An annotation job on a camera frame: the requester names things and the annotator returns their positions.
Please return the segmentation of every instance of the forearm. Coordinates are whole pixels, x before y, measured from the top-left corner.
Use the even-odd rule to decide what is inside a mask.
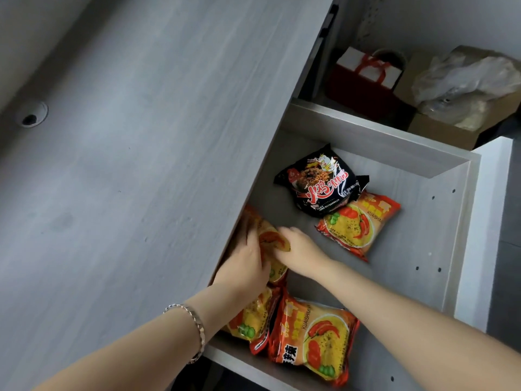
[[[328,261],[316,281],[426,390],[511,390],[521,384],[521,356],[482,332],[395,294],[339,262]]]
[[[207,341],[246,305],[237,295],[227,286],[213,285],[186,301],[201,318]],[[192,317],[184,309],[172,309],[75,362],[36,390],[164,391],[200,346]]]

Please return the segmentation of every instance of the clear plastic bag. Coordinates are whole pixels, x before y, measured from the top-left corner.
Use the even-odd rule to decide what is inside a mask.
[[[490,100],[521,88],[521,72],[504,57],[475,59],[453,52],[434,59],[414,81],[412,91],[421,113],[475,131],[490,111]]]

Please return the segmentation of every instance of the hand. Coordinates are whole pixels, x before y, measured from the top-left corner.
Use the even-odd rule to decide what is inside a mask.
[[[281,227],[279,232],[289,240],[291,251],[272,250],[271,254],[294,272],[315,279],[320,269],[332,260],[302,230]]]
[[[257,224],[244,215],[230,243],[231,254],[215,275],[213,284],[226,285],[240,297],[241,308],[266,288],[271,264],[261,262]]]

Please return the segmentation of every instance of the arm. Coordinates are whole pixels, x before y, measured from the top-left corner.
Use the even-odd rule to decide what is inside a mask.
[[[235,249],[213,285],[186,301],[201,318],[207,341],[268,282],[270,263],[261,264],[256,225],[242,219],[234,240]],[[192,317],[184,309],[172,309],[80,359],[35,390],[164,391],[200,346]]]
[[[521,384],[514,350],[333,261],[302,231],[280,231],[291,252],[276,251],[276,258],[336,296],[426,390],[509,391]]]

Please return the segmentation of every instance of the person's left hand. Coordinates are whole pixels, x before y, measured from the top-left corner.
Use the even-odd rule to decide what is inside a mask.
[[[254,301],[268,284],[270,262],[261,262],[257,224],[243,215],[230,243],[231,254],[217,271],[213,284],[234,290],[245,307]]]

